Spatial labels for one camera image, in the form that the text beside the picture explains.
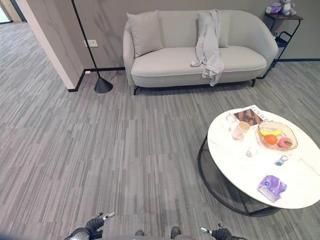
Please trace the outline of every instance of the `black metal table frame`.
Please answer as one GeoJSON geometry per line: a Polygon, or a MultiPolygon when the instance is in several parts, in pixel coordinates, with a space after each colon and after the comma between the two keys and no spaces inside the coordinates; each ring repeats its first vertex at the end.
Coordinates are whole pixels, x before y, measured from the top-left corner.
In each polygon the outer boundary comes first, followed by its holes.
{"type": "Polygon", "coordinates": [[[205,178],[205,175],[204,175],[204,172],[202,170],[202,166],[201,166],[201,155],[202,155],[202,151],[204,149],[204,146],[206,144],[208,140],[208,134],[205,136],[204,140],[203,140],[203,143],[200,147],[200,150],[198,152],[198,156],[197,156],[197,160],[198,160],[198,168],[199,168],[199,173],[200,173],[200,176],[202,178],[202,181],[204,183],[204,185],[206,186],[206,188],[208,189],[208,191],[221,203],[223,204],[225,207],[227,207],[228,209],[238,213],[238,214],[241,214],[241,215],[245,215],[245,216],[249,216],[249,217],[265,217],[265,216],[268,216],[268,215],[271,215],[271,214],[274,214],[278,211],[281,210],[281,208],[277,208],[277,207],[274,207],[274,206],[268,206],[266,208],[263,208],[263,209],[259,209],[259,210],[256,210],[256,211],[252,211],[252,212],[249,212],[246,204],[244,203],[242,197],[241,198],[241,201],[242,201],[242,204],[243,204],[243,207],[245,209],[245,211],[243,210],[240,210],[240,209],[237,209],[233,206],[231,206],[229,203],[225,202],[221,197],[218,196],[218,194],[216,194],[214,192],[214,190],[210,187],[209,183],[207,182],[206,178],[205,178]]]}
{"type": "MultiPolygon", "coordinates": [[[[272,30],[273,30],[273,28],[274,28],[274,26],[275,26],[275,24],[276,24],[277,19],[276,19],[276,18],[272,18],[272,17],[270,17],[269,15],[266,15],[266,16],[267,16],[268,18],[270,18],[270,19],[273,20],[272,26],[271,26],[270,29],[269,29],[270,32],[272,33],[272,30]]],[[[267,76],[267,74],[270,72],[270,70],[273,69],[278,62],[280,62],[280,58],[281,58],[282,54],[283,54],[284,51],[286,50],[286,48],[287,48],[287,46],[289,45],[291,39],[294,37],[294,35],[296,34],[296,31],[298,30],[298,28],[299,28],[299,26],[300,26],[301,20],[300,20],[300,19],[297,19],[297,20],[299,21],[299,23],[298,23],[298,25],[296,26],[296,28],[294,29],[294,31],[293,31],[292,34],[288,33],[287,31],[282,31],[282,32],[279,34],[279,36],[276,37],[276,39],[275,39],[276,41],[277,41],[277,40],[283,40],[283,39],[281,38],[281,35],[282,35],[282,34],[286,34],[286,35],[289,36],[290,38],[289,38],[288,41],[283,41],[283,43],[278,43],[278,42],[277,42],[278,47],[279,47],[279,48],[283,48],[282,52],[280,53],[280,55],[278,56],[278,58],[276,58],[276,59],[274,59],[274,60],[272,61],[271,65],[269,66],[268,70],[264,73],[264,75],[263,75],[262,77],[257,77],[257,79],[264,79],[264,78],[267,76]]]]}

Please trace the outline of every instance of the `sofa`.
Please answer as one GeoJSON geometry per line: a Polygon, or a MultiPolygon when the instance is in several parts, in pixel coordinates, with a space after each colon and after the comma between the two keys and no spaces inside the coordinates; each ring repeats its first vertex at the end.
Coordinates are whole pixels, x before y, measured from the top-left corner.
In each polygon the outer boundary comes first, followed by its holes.
{"type": "MultiPolygon", "coordinates": [[[[126,23],[123,33],[123,60],[129,85],[161,88],[209,84],[209,79],[202,78],[205,66],[190,65],[196,59],[199,12],[159,11],[163,48],[136,58],[131,27],[126,23]]],[[[271,32],[251,13],[240,10],[220,12],[219,39],[227,39],[227,46],[219,46],[224,64],[219,83],[255,80],[263,76],[279,50],[271,32]]]]}

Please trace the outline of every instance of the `throw pillow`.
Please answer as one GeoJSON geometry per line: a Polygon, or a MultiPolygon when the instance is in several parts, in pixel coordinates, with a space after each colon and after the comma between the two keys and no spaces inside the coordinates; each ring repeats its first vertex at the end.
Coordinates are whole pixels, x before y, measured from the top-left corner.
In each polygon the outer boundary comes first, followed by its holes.
{"type": "MultiPolygon", "coordinates": [[[[219,11],[221,14],[221,26],[219,37],[219,48],[228,48],[229,27],[230,27],[230,11],[219,11]]],[[[201,11],[198,13],[198,32],[204,25],[205,18],[209,14],[208,12],[201,11]]]]}
{"type": "Polygon", "coordinates": [[[135,58],[164,48],[160,34],[158,10],[138,15],[127,13],[126,16],[131,27],[135,58]]]}

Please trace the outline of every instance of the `black floor lamp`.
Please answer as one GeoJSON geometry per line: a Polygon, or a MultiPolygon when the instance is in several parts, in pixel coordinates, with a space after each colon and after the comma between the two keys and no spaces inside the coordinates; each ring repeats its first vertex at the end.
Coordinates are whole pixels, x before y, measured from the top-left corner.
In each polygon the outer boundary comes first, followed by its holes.
{"type": "Polygon", "coordinates": [[[105,94],[105,93],[107,93],[107,92],[110,92],[114,86],[113,86],[110,82],[108,82],[107,80],[105,80],[104,78],[102,78],[102,77],[100,76],[100,72],[99,72],[99,70],[98,70],[96,61],[95,61],[94,56],[93,56],[93,54],[92,54],[92,51],[91,51],[91,49],[90,49],[90,46],[89,46],[89,43],[88,43],[88,39],[87,39],[86,33],[85,33],[85,31],[84,31],[84,27],[82,26],[82,23],[81,23],[81,20],[80,20],[78,11],[77,11],[77,7],[76,7],[76,4],[75,4],[75,0],[71,0],[71,2],[72,2],[72,6],[73,6],[73,9],[74,9],[76,18],[77,18],[77,20],[78,20],[78,22],[79,22],[79,25],[80,25],[81,32],[82,32],[82,34],[83,34],[85,43],[86,43],[86,45],[87,45],[87,47],[88,47],[88,50],[89,50],[89,53],[90,53],[90,56],[91,56],[91,59],[92,59],[94,68],[95,68],[95,70],[96,70],[96,73],[98,74],[98,80],[96,81],[96,84],[95,84],[95,87],[94,87],[94,91],[97,92],[97,93],[99,93],[99,94],[105,94]]]}

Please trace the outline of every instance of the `white pillar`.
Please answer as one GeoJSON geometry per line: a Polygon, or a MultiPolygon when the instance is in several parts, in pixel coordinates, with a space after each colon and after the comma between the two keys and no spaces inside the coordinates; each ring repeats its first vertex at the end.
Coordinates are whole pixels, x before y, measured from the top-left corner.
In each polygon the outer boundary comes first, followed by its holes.
{"type": "Polygon", "coordinates": [[[71,82],[70,78],[68,77],[64,67],[62,66],[61,62],[59,61],[55,51],[51,47],[47,37],[45,36],[44,32],[42,31],[35,15],[33,14],[27,0],[16,0],[19,8],[21,9],[25,19],[28,21],[30,28],[32,29],[34,35],[38,39],[39,43],[43,47],[46,55],[48,56],[49,60],[51,61],[52,65],[56,69],[57,73],[59,74],[60,78],[62,79],[63,83],[65,84],[67,89],[75,89],[76,86],[71,82]]]}

